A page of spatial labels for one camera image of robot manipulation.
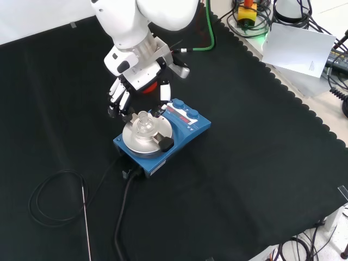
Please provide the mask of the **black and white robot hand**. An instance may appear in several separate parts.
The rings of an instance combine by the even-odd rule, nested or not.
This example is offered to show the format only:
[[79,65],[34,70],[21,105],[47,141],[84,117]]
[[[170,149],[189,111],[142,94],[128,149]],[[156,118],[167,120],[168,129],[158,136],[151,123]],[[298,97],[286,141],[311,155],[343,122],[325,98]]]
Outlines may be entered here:
[[142,63],[134,52],[122,52],[113,47],[104,58],[107,69],[116,76],[108,92],[108,114],[121,116],[124,122],[131,120],[131,94],[147,94],[160,87],[160,103],[151,110],[153,117],[163,115],[171,101],[171,86],[162,74],[167,62],[159,57],[150,63]]

